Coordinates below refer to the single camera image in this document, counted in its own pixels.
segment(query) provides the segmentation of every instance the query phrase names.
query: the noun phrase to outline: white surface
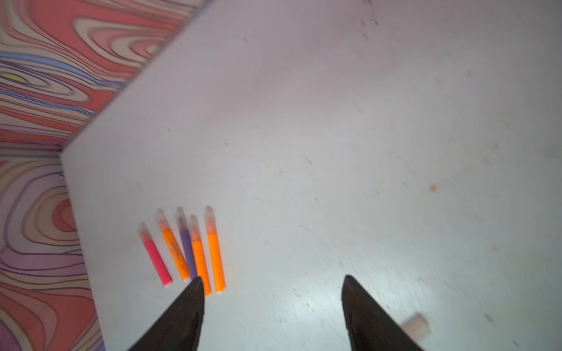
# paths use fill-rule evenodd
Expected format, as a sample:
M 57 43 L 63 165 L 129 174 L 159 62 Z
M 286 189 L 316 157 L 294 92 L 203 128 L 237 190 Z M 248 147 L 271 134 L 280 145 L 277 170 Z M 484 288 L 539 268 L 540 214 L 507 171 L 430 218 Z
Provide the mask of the white surface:
M 368 2 L 216 0 L 64 151 L 108 350 L 187 284 L 156 208 L 207 204 L 200 350 L 349 349 L 346 273 L 426 350 L 560 349 L 560 2 Z

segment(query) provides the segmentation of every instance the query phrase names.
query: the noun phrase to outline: marker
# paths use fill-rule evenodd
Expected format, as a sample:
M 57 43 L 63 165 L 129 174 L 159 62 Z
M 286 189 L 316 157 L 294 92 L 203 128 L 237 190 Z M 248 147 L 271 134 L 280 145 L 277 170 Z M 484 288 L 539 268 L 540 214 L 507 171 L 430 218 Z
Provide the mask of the marker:
M 195 265 L 195 258 L 193 257 L 193 247 L 191 246 L 191 236 L 189 236 L 189 229 L 187 228 L 187 221 L 185 220 L 185 213 L 181 207 L 178 207 L 176 212 L 176 222 L 178 223 L 179 236 L 182 239 L 183 253 L 189 275 L 191 280 L 197 278 L 197 268 Z
M 164 216 L 164 213 L 161 209 L 158 209 L 156 213 L 156 222 L 158 222 L 158 227 L 160 227 L 162 236 L 164 237 L 164 240 L 168 245 L 168 250 L 170 250 L 170 253 L 172 254 L 180 277 L 182 277 L 183 280 L 186 280 L 187 278 L 189 278 L 189 269 L 185 264 L 182 252 L 179 250 L 178 243 L 175 241 L 174 234 L 172 234 L 170 226 L 168 225 L 166 217 Z
M 189 232 L 191 233 L 191 246 L 193 247 L 193 257 L 195 258 L 195 266 L 197 267 L 197 275 L 203 280 L 203 288 L 205 296 L 211 294 L 209 287 L 209 276 L 207 274 L 207 266 L 205 265 L 205 255 L 203 254 L 203 244 L 201 244 L 201 234 L 199 232 L 199 223 L 197 217 L 191 215 L 188 223 Z
M 154 241 L 150 237 L 150 233 L 146 228 L 146 225 L 142 223 L 138 229 L 138 233 L 140 239 L 144 244 L 144 248 L 146 248 L 146 252 L 148 252 L 148 256 L 154 265 L 156 273 L 158 273 L 158 277 L 160 277 L 160 281 L 162 281 L 163 286 L 168 286 L 172 283 L 172 277 L 170 277 L 170 273 L 166 269 L 166 265 L 162 261 L 162 257 L 158 253 L 156 246 L 154 245 Z
M 212 274 L 215 277 L 215 290 L 220 293 L 224 290 L 223 264 L 220 260 L 219 240 L 216 236 L 215 212 L 211 206 L 205 208 L 205 224 L 207 225 L 207 239 L 211 252 Z

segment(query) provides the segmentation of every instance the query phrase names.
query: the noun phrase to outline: colorful swirl pattern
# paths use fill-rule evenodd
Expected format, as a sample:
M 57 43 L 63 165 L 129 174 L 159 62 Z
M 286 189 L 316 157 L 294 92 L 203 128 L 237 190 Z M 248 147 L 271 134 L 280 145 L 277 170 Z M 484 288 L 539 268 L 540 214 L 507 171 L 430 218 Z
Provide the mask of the colorful swirl pattern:
M 105 350 L 59 163 L 0 162 L 0 350 Z
M 204 0 L 0 0 L 0 142 L 60 145 Z

